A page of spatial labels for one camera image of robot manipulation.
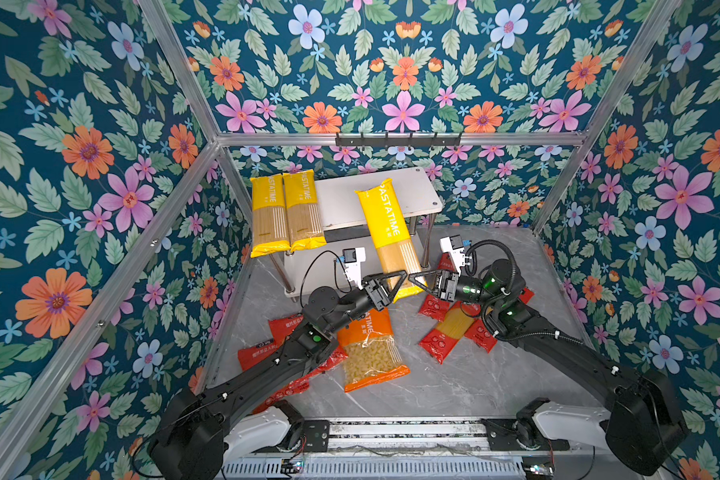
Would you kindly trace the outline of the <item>yellow spaghetti pack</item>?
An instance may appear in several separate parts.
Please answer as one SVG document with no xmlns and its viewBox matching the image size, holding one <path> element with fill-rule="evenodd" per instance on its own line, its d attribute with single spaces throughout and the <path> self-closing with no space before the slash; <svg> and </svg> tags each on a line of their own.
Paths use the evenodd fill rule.
<svg viewBox="0 0 720 480">
<path fill-rule="evenodd" d="M 256 177 L 252 183 L 253 243 L 251 257 L 288 251 L 291 247 L 286 217 L 283 176 Z"/>
<path fill-rule="evenodd" d="M 290 252 L 313 250 L 326 244 L 318 205 L 314 171 L 284 174 Z"/>
<path fill-rule="evenodd" d="M 420 273 L 412 237 L 391 179 L 366 191 L 356 191 L 384 274 Z"/>
</svg>

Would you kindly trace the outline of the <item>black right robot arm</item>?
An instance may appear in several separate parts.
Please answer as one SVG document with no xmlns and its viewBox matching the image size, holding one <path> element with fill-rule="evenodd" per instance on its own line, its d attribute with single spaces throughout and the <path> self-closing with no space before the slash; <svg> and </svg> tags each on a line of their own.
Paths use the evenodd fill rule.
<svg viewBox="0 0 720 480">
<path fill-rule="evenodd" d="M 479 306 L 483 327 L 497 341 L 544 360 L 599 402 L 595 409 L 542 399 L 530 404 L 519 417 L 543 437 L 607 449 L 650 475 L 689 436 L 669 378 L 609 360 L 553 325 L 521 300 L 526 282 L 514 261 L 495 261 L 481 278 L 429 270 L 409 279 L 442 300 Z"/>
</svg>

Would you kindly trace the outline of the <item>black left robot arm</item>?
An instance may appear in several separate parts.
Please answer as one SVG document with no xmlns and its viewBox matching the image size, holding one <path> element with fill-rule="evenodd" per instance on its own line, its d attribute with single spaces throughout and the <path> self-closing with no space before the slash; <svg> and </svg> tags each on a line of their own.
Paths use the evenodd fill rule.
<svg viewBox="0 0 720 480">
<path fill-rule="evenodd" d="M 277 391 L 325 363 L 339 346 L 338 332 L 391 305 L 406 279 L 400 270 L 366 276 L 359 288 L 346 294 L 319 287 L 302 307 L 302 322 L 274 353 L 214 388 L 198 394 L 181 390 L 144 444 L 160 475 L 214 478 L 223 464 L 223 438 L 232 428 Z"/>
</svg>

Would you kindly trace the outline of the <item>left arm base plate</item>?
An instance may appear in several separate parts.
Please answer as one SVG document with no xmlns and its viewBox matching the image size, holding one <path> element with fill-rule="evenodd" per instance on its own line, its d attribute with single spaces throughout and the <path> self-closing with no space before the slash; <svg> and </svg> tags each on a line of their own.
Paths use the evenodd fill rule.
<svg viewBox="0 0 720 480">
<path fill-rule="evenodd" d="M 292 427 L 284 439 L 275 446 L 255 450 L 255 454 L 264 453 L 324 453 L 328 451 L 331 423 L 325 419 L 308 419 L 299 426 Z"/>
</svg>

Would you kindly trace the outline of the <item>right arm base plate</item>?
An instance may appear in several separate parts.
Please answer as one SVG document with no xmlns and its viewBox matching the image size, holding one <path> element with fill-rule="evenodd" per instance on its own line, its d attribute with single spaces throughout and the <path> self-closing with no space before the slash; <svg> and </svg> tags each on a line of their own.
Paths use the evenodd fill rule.
<svg viewBox="0 0 720 480">
<path fill-rule="evenodd" d="M 569 451 L 566 440 L 549 440 L 529 420 L 515 418 L 482 418 L 487 441 L 493 451 L 558 452 Z"/>
</svg>

